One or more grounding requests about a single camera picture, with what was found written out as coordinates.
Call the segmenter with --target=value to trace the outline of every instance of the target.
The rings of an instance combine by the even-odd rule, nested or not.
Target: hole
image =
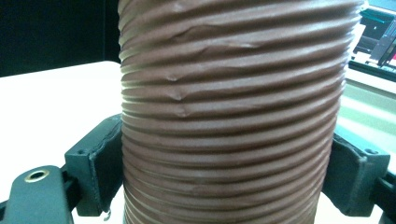
[[[373,154],[373,155],[378,154],[377,151],[372,150],[372,149],[370,149],[370,148],[366,148],[366,149],[364,149],[364,151],[366,151],[366,152],[369,153],[369,154]]]
[[[25,177],[25,182],[34,183],[34,182],[44,179],[49,174],[50,174],[50,171],[47,171],[47,170],[34,171]]]

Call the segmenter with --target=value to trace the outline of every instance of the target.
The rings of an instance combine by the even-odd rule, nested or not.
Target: black bracket
[[[43,166],[15,179],[0,203],[0,224],[70,224],[109,211],[122,184],[120,115],[103,120],[65,153],[62,169]]]

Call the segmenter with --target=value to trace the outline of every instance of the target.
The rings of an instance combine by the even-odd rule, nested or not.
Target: brown corrugated tube
[[[314,223],[361,0],[121,0],[125,223]]]

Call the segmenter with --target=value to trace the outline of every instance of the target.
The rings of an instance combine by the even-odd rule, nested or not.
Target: flexible hose
[[[361,0],[120,0],[126,223],[314,223]]]

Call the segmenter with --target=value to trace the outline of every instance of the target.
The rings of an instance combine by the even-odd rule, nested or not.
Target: metal ring
[[[47,177],[50,174],[48,170],[38,170],[27,175],[24,180],[26,183],[35,183]]]

